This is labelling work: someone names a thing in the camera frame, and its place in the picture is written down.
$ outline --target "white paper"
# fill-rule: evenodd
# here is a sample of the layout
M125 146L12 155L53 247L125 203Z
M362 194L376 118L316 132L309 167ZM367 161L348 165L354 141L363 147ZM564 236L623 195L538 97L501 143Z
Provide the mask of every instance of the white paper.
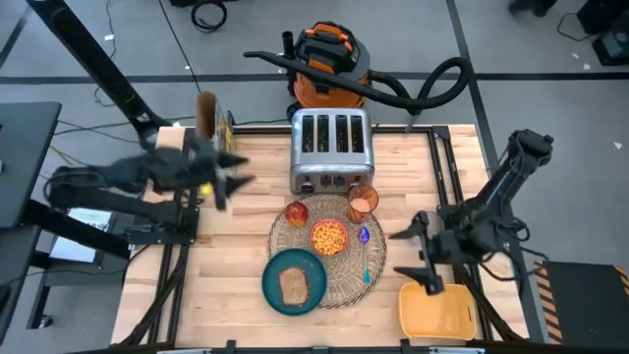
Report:
M109 227L109 219L111 211L93 210L88 208L76 207L70 210L68 216L82 223L86 223L101 231L107 231ZM60 260L76 261L76 262L94 262L96 250L83 246L75 241L68 240L61 236L57 236L50 257Z

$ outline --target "toaster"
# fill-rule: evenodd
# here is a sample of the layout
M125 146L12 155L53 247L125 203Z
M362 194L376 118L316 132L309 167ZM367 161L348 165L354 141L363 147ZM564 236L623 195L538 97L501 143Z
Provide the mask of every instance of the toaster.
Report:
M373 180L372 122L355 108L305 108L293 115L293 193L345 193Z

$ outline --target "yellow object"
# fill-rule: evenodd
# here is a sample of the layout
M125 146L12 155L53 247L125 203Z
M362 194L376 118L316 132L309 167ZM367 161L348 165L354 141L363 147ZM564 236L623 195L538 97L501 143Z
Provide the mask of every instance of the yellow object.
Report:
M210 183L205 183L204 185L200 186L200 192L206 197L211 196L213 190L214 189L212 188L212 185Z
M400 289L398 314L408 337L470 340L476 336L474 298L464 285L446 284L445 291L429 296L417 282L406 283Z

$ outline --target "slice of bread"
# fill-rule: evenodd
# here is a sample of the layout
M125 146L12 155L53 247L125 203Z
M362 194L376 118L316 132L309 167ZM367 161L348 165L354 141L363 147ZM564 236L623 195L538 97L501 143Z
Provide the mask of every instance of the slice of bread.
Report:
M291 266L279 273L279 286L286 306L302 306L308 300L308 279L299 267Z

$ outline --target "plate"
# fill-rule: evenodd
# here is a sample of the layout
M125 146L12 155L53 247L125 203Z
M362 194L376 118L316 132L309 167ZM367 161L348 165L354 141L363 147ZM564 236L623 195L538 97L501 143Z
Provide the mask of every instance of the plate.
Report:
M286 306L282 300L279 274L291 266L304 270L308 280L308 300L302 306ZM323 299L327 276L323 264L312 252L302 249L282 251L266 264L262 274L262 293L268 304L280 314L299 316L310 312Z

